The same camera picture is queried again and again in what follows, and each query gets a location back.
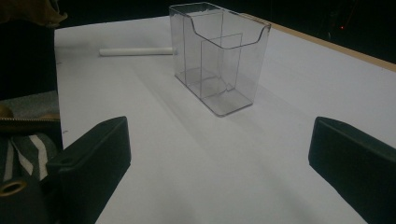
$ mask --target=dark background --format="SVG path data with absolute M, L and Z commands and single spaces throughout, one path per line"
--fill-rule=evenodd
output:
M 60 0 L 69 18 L 58 29 L 167 16 L 168 7 L 199 1 Z M 376 58 L 396 63 L 396 1 L 213 0 Z M 56 89 L 54 31 L 27 21 L 0 24 L 0 100 Z

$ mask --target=metal grommet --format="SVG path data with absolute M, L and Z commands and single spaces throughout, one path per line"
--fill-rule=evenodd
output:
M 0 197 L 7 197 L 9 195 L 15 194 L 26 188 L 27 183 L 23 180 L 16 180 L 9 182 L 0 187 Z

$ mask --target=striped fabric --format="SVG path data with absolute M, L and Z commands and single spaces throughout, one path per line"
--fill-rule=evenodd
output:
M 8 138 L 0 136 L 0 183 L 20 175 L 17 151 Z
M 32 175 L 38 180 L 48 175 L 46 163 L 57 154 L 55 144 L 43 133 L 29 136 L 11 137 L 12 145 L 17 151 L 24 175 Z

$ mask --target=white table surface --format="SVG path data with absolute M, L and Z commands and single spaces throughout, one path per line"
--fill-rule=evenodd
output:
M 99 56 L 170 46 L 168 17 L 56 31 L 64 146 L 128 119 L 132 166 L 97 223 L 365 223 L 309 166 L 311 134 L 329 117 L 395 147 L 394 72 L 272 29 L 254 105 L 217 118 L 172 56 Z

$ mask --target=clear plastic organizer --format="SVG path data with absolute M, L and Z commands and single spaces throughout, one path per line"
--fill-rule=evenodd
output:
M 169 11 L 176 77 L 217 116 L 252 105 L 271 25 L 208 3 Z

